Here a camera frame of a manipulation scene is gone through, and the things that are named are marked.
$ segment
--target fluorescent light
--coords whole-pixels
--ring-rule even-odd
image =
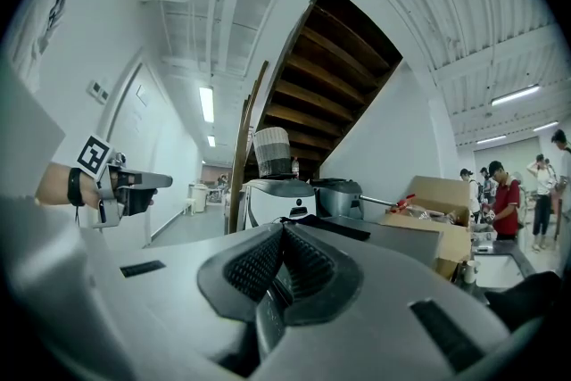
[[[201,87],[200,103],[203,106],[203,116],[206,122],[214,122],[214,100],[212,98],[211,87]]]
[[[494,138],[486,138],[485,140],[480,140],[479,142],[476,142],[477,145],[481,145],[482,143],[489,143],[489,142],[495,142],[496,140],[502,140],[503,138],[505,138],[505,135],[501,135],[499,137],[494,137]]]
[[[534,132],[537,132],[538,130],[543,130],[544,128],[552,128],[553,126],[557,126],[559,124],[558,120],[555,120],[553,122],[550,122],[549,124],[545,124],[545,126],[541,126],[539,128],[535,128]]]
[[[492,100],[492,106],[504,104],[506,102],[510,102],[512,100],[518,99],[519,97],[525,97],[526,95],[533,94],[534,92],[537,92],[540,89],[541,89],[541,87],[539,85],[533,85],[533,86],[526,87],[525,89],[522,89],[520,91],[516,91],[516,92],[513,92],[513,93],[508,94],[508,95],[503,95],[502,97],[498,97],[498,98],[493,99]]]

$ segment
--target red shirt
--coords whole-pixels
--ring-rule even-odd
[[[503,186],[498,186],[496,191],[496,201],[493,204],[493,212],[500,214],[508,205],[515,204],[514,211],[504,219],[493,222],[493,228],[498,234],[515,235],[517,233],[517,207],[519,206],[519,184],[513,178]]]

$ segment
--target man in red shirt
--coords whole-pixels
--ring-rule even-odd
[[[496,201],[493,204],[493,228],[498,240],[515,240],[517,235],[517,207],[519,206],[519,184],[501,162],[493,161],[488,168],[490,177],[498,183]]]

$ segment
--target cup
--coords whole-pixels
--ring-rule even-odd
[[[476,281],[476,275],[479,268],[480,262],[478,261],[466,262],[466,269],[464,270],[464,282],[468,284],[474,283],[474,281]]]

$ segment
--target sink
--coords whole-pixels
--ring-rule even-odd
[[[524,275],[513,256],[509,254],[474,255],[480,262],[476,284],[490,289],[508,289],[524,280]]]

